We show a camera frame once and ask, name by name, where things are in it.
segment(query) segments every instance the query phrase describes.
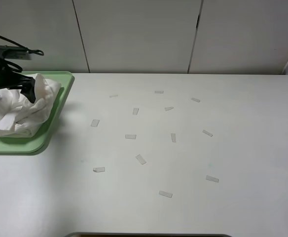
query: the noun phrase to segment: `white cabinet door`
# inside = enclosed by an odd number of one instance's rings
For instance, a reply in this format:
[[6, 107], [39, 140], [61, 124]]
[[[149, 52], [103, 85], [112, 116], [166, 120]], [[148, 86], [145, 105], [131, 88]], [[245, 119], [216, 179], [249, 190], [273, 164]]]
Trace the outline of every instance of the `white cabinet door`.
[[71, 0], [0, 0], [0, 35], [44, 51], [31, 61], [11, 60], [24, 70], [88, 72]]
[[201, 0], [74, 0], [91, 72], [187, 73]]
[[204, 0], [190, 73], [280, 74], [288, 0]]

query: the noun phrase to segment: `crumpled white towel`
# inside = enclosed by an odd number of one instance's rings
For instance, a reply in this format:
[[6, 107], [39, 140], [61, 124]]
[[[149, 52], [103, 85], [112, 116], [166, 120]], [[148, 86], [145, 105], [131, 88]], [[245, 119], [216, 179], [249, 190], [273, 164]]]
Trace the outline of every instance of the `crumpled white towel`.
[[28, 76], [36, 80], [34, 104], [20, 90], [0, 90], [0, 136], [32, 137], [50, 116], [61, 84], [41, 74]]

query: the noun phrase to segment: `white tabletop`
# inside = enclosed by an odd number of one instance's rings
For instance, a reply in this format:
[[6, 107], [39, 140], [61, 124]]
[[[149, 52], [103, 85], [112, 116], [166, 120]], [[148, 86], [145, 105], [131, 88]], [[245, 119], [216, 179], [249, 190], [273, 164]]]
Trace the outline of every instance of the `white tabletop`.
[[74, 76], [46, 150], [0, 156], [0, 237], [288, 237], [288, 76]]

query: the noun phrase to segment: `black robotic arm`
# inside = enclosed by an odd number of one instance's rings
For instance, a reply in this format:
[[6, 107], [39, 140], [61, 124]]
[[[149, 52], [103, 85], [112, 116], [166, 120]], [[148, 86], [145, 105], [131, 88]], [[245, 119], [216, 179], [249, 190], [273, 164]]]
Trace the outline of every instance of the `black robotic arm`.
[[10, 51], [19, 51], [19, 52], [27, 52], [29, 54], [37, 54], [43, 56], [44, 53], [41, 50], [30, 50], [12, 40], [9, 40], [5, 37], [0, 36], [0, 39], [8, 41], [17, 45], [15, 49], [7, 49], [1, 52], [0, 56], [0, 89], [8, 88], [8, 89], [20, 89], [20, 93], [27, 97], [27, 99], [34, 103], [36, 100], [35, 96], [35, 80], [32, 77], [27, 77], [25, 75], [19, 74], [22, 72], [22, 68], [15, 63], [9, 62], [5, 60], [5, 56]]

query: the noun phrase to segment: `light green plastic tray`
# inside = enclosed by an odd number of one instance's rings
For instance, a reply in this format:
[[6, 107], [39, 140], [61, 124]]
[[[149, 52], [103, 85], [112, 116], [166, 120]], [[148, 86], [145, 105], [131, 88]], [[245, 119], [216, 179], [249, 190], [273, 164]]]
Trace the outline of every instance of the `light green plastic tray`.
[[61, 83], [61, 88], [55, 99], [49, 119], [42, 124], [35, 136], [30, 138], [0, 137], [0, 154], [25, 154], [31, 155], [50, 141], [51, 128], [58, 119], [70, 92], [74, 77], [70, 72], [23, 72], [23, 74], [41, 73], [45, 78]]

